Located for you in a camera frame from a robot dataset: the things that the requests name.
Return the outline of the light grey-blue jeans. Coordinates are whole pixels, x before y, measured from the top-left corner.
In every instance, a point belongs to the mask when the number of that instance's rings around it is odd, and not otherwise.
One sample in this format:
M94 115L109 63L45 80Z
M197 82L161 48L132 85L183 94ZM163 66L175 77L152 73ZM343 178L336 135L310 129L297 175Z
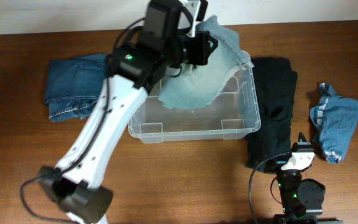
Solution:
M196 26L218 40L206 65L182 64L177 78L169 78L158 93L158 100L169 109L193 110L210 105L229 79L239 70L253 68L250 56L239 46L239 34L218 23L213 15Z

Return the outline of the black garment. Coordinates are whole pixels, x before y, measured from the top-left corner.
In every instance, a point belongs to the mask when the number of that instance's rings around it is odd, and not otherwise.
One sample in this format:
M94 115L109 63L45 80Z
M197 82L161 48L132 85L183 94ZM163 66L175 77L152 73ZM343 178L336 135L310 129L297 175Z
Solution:
M252 58L255 90L261 126L247 135L246 166L259 172L273 174L266 160L290 152L291 119L298 74L284 57Z

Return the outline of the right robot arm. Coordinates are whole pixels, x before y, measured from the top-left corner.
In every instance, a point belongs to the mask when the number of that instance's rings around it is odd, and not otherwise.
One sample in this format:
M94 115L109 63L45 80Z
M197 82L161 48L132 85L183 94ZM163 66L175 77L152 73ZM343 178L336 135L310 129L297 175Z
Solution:
M282 214L275 215L277 224L343 224L336 218L319 219L323 214L326 187L314 179L302 178L302 172L311 167L314 149L303 133L292 145L291 151L272 160L272 169L280 191Z

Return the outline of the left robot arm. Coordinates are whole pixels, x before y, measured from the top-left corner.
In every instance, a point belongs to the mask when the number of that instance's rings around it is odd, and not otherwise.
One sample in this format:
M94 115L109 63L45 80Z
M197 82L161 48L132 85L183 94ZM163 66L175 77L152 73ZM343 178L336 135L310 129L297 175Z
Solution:
M98 102L71 149L55 167L39 170L47 197L66 213L65 223L106 223L113 192L102 186L110 157L133 114L167 68L206 65L218 41L196 30L207 1L152 0L107 56Z

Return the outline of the dark blue jeans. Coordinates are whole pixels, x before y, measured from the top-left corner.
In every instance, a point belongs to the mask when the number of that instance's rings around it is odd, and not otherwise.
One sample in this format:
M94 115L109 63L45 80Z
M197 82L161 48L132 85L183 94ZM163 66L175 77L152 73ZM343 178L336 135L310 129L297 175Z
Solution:
M106 68L105 54L51 60L44 95L49 120L88 117L98 101Z

